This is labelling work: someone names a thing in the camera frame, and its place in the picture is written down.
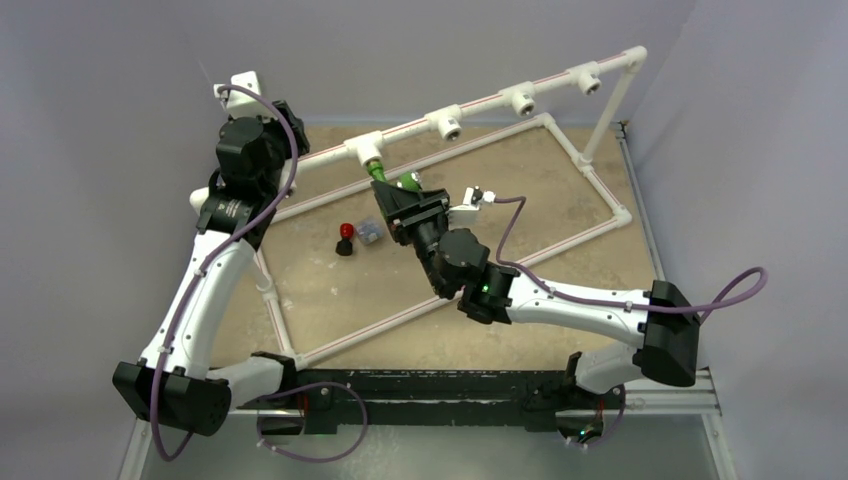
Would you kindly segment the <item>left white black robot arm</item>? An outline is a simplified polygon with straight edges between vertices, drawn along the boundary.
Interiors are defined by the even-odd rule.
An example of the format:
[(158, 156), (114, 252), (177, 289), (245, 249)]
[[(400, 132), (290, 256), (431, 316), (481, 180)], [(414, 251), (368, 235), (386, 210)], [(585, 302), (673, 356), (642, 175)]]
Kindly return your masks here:
[(255, 256), (291, 172), (310, 150), (303, 121), (283, 100), (226, 108), (218, 167), (194, 193), (191, 257), (165, 319), (138, 359), (119, 363), (112, 384), (140, 420), (189, 435), (216, 433), (235, 407), (261, 397), (284, 409), (298, 382), (290, 359), (260, 352), (230, 367), (211, 365), (212, 347), (236, 284)]

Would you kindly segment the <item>green water faucet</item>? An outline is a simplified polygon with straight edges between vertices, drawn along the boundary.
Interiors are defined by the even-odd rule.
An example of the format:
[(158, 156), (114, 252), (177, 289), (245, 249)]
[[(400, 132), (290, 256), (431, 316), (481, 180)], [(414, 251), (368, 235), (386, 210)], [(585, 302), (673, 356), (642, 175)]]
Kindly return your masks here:
[(366, 162), (364, 168), (373, 181), (390, 183), (398, 188), (414, 192), (422, 190), (421, 177), (417, 171), (405, 171), (389, 178), (383, 163), (377, 159)]

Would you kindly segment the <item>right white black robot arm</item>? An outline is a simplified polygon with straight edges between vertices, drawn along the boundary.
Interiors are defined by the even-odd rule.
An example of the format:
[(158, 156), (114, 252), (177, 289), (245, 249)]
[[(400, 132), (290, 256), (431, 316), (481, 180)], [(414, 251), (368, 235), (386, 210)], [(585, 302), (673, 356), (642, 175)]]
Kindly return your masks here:
[(370, 184), (393, 241), (411, 246), (434, 293), (482, 324), (538, 323), (613, 339), (609, 347), (576, 353), (561, 381), (564, 399), (584, 407), (599, 394), (637, 379), (672, 387), (696, 382), (701, 321), (679, 289), (655, 281), (649, 290), (604, 290), (544, 280), (481, 244), (468, 228), (451, 226), (483, 204), (500, 204), (492, 191), (469, 187), (453, 206), (444, 189), (410, 190)]

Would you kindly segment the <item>white pvc pipe frame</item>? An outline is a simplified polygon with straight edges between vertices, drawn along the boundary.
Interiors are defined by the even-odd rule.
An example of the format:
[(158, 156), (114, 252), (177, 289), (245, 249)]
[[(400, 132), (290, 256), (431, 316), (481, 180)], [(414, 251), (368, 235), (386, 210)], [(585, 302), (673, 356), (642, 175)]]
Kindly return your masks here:
[(265, 237), (257, 265), (272, 283), (238, 283), (214, 338), (215, 367), (257, 351), (305, 367), (559, 370), (607, 344), (575, 329), (480, 325), (436, 297), (414, 251), (379, 228), (349, 257), (338, 226), (379, 214), (358, 165), (389, 178), (418, 172), (455, 202), (468, 186), (527, 198), (504, 254), (566, 283), (631, 289), (653, 277), (614, 116), (644, 65), (629, 48), (392, 127), (318, 127), (318, 143)]

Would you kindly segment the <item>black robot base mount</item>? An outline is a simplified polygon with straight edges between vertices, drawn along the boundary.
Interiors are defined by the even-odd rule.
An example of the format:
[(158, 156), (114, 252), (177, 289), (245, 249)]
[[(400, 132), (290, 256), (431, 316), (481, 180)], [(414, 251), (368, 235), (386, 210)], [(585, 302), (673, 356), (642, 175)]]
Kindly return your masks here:
[(309, 434), (342, 425), (521, 427), (528, 432), (595, 435), (616, 414), (622, 386), (604, 394), (577, 387), (568, 370), (308, 369), (283, 383), (288, 398), (259, 399), (251, 410), (305, 416)]

